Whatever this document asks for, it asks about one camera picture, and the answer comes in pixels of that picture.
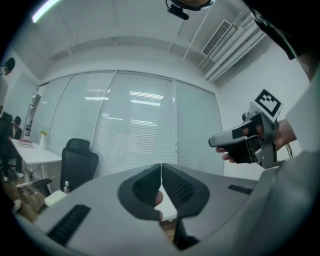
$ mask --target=desk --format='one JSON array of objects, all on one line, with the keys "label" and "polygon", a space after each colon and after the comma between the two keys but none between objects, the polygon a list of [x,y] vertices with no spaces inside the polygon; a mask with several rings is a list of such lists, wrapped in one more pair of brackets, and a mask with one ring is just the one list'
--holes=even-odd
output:
[{"label": "desk", "polygon": [[[61,156],[52,153],[51,151],[40,149],[40,146],[36,143],[33,143],[33,148],[30,148],[20,147],[16,139],[12,139],[11,141],[16,151],[27,165],[41,164],[42,179],[48,178],[48,170],[46,164],[60,162],[62,159]],[[30,181],[28,172],[25,175],[25,180],[26,182]]]}]

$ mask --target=chair headrest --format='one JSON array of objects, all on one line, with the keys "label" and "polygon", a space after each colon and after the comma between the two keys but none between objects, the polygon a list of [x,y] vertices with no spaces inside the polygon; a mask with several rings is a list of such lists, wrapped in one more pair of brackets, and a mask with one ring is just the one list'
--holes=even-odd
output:
[{"label": "chair headrest", "polygon": [[65,147],[71,150],[89,152],[90,151],[89,146],[90,146],[90,142],[85,139],[72,138],[67,142]]}]

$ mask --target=window blinds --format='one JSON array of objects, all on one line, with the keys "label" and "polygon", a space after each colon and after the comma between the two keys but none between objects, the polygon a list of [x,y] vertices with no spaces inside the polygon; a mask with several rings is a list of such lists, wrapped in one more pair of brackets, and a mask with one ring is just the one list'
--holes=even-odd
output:
[{"label": "window blinds", "polygon": [[118,72],[107,92],[94,134],[96,176],[175,162],[173,81]]},{"label": "window blinds", "polygon": [[41,138],[40,131],[42,129],[49,130],[60,96],[70,78],[71,75],[64,76],[50,81],[47,85],[47,88],[45,89],[34,113],[30,131],[30,140],[32,142],[39,144]]},{"label": "window blinds", "polygon": [[48,150],[61,156],[62,150],[72,138],[91,142],[101,104],[108,100],[105,95],[114,73],[88,72],[73,75],[56,106],[49,132]]},{"label": "window blinds", "polygon": [[221,154],[208,144],[222,131],[214,94],[175,81],[177,108],[177,164],[212,174],[223,174]]}]

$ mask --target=white sleeve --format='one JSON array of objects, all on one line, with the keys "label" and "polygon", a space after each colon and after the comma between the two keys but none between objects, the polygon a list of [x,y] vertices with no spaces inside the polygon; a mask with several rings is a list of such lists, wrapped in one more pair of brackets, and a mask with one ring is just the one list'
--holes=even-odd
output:
[{"label": "white sleeve", "polygon": [[320,149],[320,66],[308,89],[286,114],[303,151]]},{"label": "white sleeve", "polygon": [[8,80],[4,74],[0,75],[0,106],[5,104],[5,98],[8,90]]}]

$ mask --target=air vent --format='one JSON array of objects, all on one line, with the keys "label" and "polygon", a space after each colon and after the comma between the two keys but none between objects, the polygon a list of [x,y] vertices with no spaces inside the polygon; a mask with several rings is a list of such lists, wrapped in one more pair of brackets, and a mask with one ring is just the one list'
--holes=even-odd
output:
[{"label": "air vent", "polygon": [[250,195],[252,191],[254,190],[253,188],[248,188],[248,187],[243,187],[243,186],[238,186],[238,185],[230,185],[228,189],[237,191],[239,193],[247,194]]},{"label": "air vent", "polygon": [[221,39],[225,36],[225,34],[229,31],[229,29],[232,27],[231,23],[226,21],[225,19],[221,22],[220,26],[217,28],[217,30],[213,33],[212,37],[208,41],[208,43],[205,45],[205,47],[202,50],[202,53],[206,56],[208,56],[213,49],[217,46],[217,44],[221,41]]}]

